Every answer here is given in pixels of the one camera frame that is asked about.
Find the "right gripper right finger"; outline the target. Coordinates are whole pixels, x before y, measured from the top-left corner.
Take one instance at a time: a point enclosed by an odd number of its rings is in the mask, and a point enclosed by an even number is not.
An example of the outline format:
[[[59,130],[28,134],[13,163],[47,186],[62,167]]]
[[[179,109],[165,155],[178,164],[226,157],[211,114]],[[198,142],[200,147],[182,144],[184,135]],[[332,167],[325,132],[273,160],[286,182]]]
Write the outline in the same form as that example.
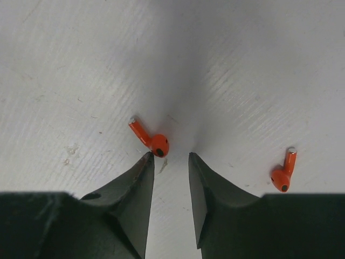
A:
[[[344,258],[343,194],[252,195],[189,154],[203,258]]]

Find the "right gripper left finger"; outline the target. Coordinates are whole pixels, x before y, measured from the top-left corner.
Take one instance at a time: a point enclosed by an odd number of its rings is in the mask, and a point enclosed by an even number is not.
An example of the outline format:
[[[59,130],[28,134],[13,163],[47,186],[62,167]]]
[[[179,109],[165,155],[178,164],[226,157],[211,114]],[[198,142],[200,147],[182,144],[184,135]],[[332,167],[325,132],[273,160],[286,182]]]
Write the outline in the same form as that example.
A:
[[[154,155],[80,199],[1,193],[1,258],[144,258]]]

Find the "orange earbud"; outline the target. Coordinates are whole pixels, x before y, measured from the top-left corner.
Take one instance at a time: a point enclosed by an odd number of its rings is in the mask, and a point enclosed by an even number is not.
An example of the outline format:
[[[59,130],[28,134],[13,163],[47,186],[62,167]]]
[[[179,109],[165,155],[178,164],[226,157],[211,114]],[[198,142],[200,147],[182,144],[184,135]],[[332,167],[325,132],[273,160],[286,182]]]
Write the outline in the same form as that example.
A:
[[[163,134],[150,136],[136,117],[131,117],[128,126],[138,139],[159,158],[165,158],[169,152],[169,141]]]
[[[285,155],[284,165],[276,167],[271,172],[271,181],[274,187],[282,193],[287,192],[290,187],[296,157],[297,150],[294,147],[288,148]]]

